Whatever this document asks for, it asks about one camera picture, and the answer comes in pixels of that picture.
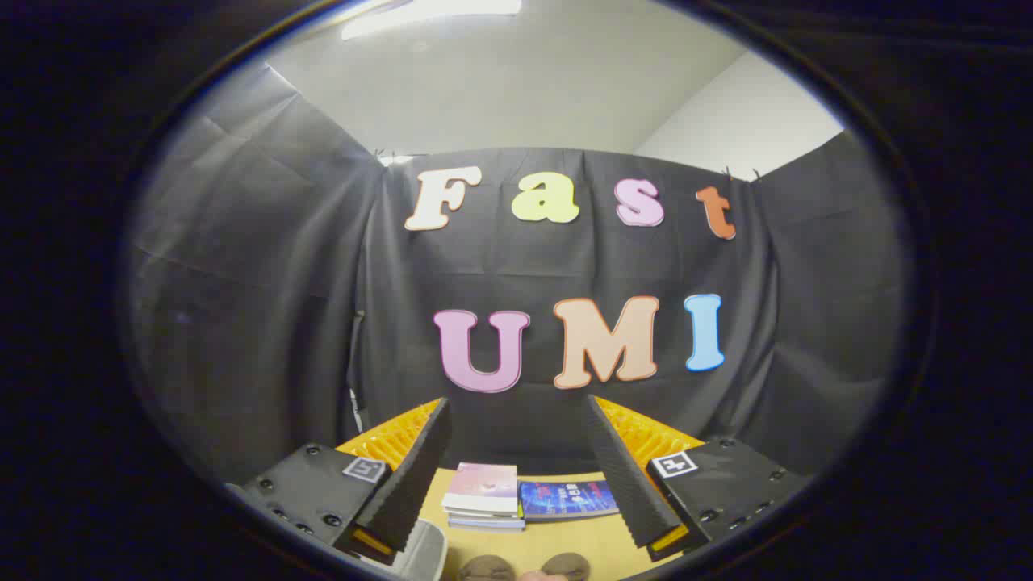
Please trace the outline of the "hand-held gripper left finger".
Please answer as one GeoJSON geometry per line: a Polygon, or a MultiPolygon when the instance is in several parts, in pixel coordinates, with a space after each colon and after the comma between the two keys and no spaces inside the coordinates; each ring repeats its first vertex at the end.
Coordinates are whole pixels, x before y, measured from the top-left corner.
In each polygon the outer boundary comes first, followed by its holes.
{"type": "Polygon", "coordinates": [[[392,565],[416,526],[451,433],[449,400],[438,398],[350,441],[302,445],[230,492],[321,547],[392,565]]]}

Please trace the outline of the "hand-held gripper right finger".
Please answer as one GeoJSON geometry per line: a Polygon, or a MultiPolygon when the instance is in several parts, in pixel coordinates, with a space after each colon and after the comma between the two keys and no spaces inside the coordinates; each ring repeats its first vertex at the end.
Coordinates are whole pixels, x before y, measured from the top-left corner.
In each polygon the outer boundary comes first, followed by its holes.
{"type": "Polygon", "coordinates": [[[700,441],[595,395],[587,438],[634,544],[656,562],[742,532],[809,482],[744,441],[700,441]]]}

